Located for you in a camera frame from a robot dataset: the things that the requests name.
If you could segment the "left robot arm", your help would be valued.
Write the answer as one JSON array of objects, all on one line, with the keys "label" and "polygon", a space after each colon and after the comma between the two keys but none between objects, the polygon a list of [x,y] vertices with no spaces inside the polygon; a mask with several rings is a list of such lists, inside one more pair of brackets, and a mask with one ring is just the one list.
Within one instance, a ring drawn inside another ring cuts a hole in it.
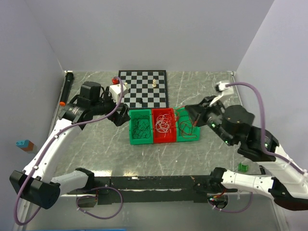
[{"label": "left robot arm", "polygon": [[94,116],[101,116],[117,127],[130,120],[128,106],[120,106],[128,93],[127,83],[118,83],[106,88],[96,82],[84,82],[80,93],[63,108],[55,127],[34,159],[23,169],[13,171],[10,182],[16,191],[35,205],[49,209],[58,198],[73,190],[90,193],[95,188],[95,176],[90,170],[76,168],[73,172],[55,176],[60,159],[73,139],[83,131]]}]

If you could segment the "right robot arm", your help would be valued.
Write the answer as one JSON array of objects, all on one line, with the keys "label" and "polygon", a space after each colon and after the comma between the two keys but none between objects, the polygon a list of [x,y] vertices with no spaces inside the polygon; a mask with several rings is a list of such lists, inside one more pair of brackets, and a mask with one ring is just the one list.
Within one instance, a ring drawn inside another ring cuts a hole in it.
[{"label": "right robot arm", "polygon": [[238,153],[262,166],[269,177],[235,173],[216,167],[204,183],[206,193],[240,190],[266,196],[275,204],[291,211],[308,208],[308,177],[291,166],[291,159],[278,140],[268,131],[261,140],[261,129],[253,126],[254,114],[239,104],[225,107],[221,101],[210,105],[214,96],[198,104],[185,106],[193,125],[209,126],[228,146],[238,145]]}]

